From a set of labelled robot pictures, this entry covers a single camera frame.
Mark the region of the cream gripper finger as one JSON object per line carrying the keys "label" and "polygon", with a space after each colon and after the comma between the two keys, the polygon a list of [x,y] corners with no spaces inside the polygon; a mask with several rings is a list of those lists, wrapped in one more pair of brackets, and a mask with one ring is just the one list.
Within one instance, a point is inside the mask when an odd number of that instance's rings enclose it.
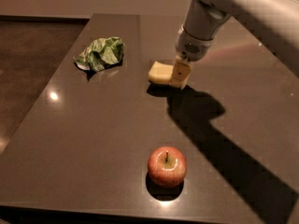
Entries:
{"label": "cream gripper finger", "polygon": [[188,82],[192,67],[186,59],[177,57],[172,70],[170,86],[183,90]]}

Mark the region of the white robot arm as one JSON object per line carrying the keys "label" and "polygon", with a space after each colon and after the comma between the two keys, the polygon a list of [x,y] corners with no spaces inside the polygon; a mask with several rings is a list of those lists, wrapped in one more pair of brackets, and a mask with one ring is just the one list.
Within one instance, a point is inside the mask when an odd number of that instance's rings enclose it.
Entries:
{"label": "white robot arm", "polygon": [[204,58],[216,33],[231,17],[294,74],[299,73],[299,0],[192,0],[178,32],[171,86],[186,86],[190,63]]}

